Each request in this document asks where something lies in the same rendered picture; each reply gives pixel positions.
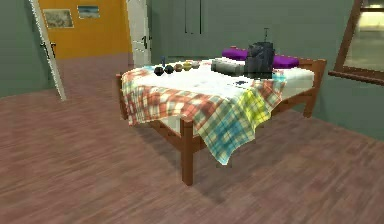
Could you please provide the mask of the purple pillow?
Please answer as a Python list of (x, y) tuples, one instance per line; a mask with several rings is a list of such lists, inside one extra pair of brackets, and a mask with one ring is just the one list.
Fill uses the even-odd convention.
[[(222, 56), (244, 64), (248, 51), (240, 48), (226, 48), (222, 51)], [(299, 60), (293, 57), (275, 55), (272, 67), (276, 69), (291, 69), (299, 66)]]

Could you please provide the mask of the grey cylinder roll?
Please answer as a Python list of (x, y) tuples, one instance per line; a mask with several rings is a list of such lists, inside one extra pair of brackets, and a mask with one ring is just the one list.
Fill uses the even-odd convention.
[(216, 58), (212, 60), (211, 70), (229, 76), (241, 76), (244, 74), (244, 65), (232, 59)]

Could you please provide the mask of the framed blue sea picture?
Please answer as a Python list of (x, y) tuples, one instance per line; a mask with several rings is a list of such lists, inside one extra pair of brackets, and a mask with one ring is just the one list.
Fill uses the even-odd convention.
[(78, 5), (78, 15), (80, 19), (99, 18), (99, 7), (95, 5)]

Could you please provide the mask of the white room door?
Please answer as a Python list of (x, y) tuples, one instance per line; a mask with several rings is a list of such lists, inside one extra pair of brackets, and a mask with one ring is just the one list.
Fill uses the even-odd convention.
[(46, 52), (47, 61), (48, 61), (48, 64), (50, 66), (50, 69), (51, 69), (52, 78), (54, 80), (55, 87), (56, 87), (57, 92), (60, 96), (60, 99), (62, 101), (65, 101), (67, 99), (67, 97), (65, 94), (64, 86), (62, 84), (62, 80), (61, 80), (60, 72), (59, 72), (59, 69), (58, 69), (58, 66), (56, 63), (56, 59), (55, 59), (54, 54), (53, 54), (51, 42), (50, 42), (49, 37), (48, 37), (48, 32), (47, 32), (46, 25), (44, 23), (44, 18), (43, 18), (43, 15), (41, 13), (41, 10), (40, 10), (39, 2), (38, 2), (38, 0), (29, 0), (29, 2), (30, 2), (30, 5), (32, 7), (32, 12), (33, 12), (35, 20), (36, 20), (36, 25), (37, 25), (38, 30), (39, 30), (40, 39), (41, 39), (41, 46), (43, 47), (43, 49)]
[(133, 63), (135, 67), (143, 67), (151, 63), (151, 51), (144, 49), (141, 40), (143, 36), (149, 37), (147, 0), (126, 0), (126, 3)]

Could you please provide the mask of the plaid checked bed cover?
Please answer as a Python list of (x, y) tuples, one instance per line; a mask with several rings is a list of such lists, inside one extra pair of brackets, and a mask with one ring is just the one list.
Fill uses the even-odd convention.
[(226, 165), (252, 141), (255, 129), (282, 101), (282, 79), (254, 80), (198, 69), (157, 76), (152, 67), (122, 75), (122, 94), (131, 125), (178, 116), (193, 122), (213, 157)]

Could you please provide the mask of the framed beige landscape picture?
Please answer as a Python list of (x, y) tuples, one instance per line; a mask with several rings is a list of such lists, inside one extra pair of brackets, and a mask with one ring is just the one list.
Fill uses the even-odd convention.
[(45, 21), (48, 28), (72, 28), (73, 21), (69, 9), (44, 9)]

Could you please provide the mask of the brown framed window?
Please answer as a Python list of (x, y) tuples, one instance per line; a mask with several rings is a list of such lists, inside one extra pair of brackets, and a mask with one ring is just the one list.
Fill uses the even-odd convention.
[(354, 0), (330, 76), (384, 86), (384, 0)]

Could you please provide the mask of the grey green wall cupboard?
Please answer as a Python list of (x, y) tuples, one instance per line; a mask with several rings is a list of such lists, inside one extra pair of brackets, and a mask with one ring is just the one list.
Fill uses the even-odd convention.
[(202, 33), (202, 0), (185, 0), (185, 33)]

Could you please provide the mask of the brown wooden bed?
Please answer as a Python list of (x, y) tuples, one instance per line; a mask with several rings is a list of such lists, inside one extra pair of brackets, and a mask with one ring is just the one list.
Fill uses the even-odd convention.
[[(326, 67), (326, 61), (324, 59), (313, 60), (304, 58), (299, 58), (298, 60), (298, 67), (291, 69), (273, 68), (272, 70), (271, 79), (282, 79), (286, 82), (286, 84), (282, 91), (282, 101), (272, 110), (271, 117), (301, 103), (306, 105), (304, 115), (306, 117), (312, 115), (314, 103), (316, 101), (316, 97), (319, 92), (322, 77)], [(171, 62), (168, 65), (174, 67), (175, 64), (183, 65), (184, 62), (192, 63), (192, 61), (193, 60)], [(200, 66), (204, 64), (211, 70), (212, 59), (202, 60), (199, 61), (199, 63)], [(149, 67), (152, 67), (153, 69), (156, 67), (164, 68), (160, 64)], [(116, 81), (121, 116), (128, 122), (128, 113), (122, 94), (121, 78), (124, 73), (126, 72), (118, 73), (116, 75)], [(172, 144), (177, 150), (181, 152), (182, 181), (188, 186), (192, 185), (193, 154), (201, 149), (208, 149), (203, 139), (193, 127), (193, 122), (185, 118), (173, 116), (145, 123), (150, 124), (152, 128), (154, 128), (170, 144)]]

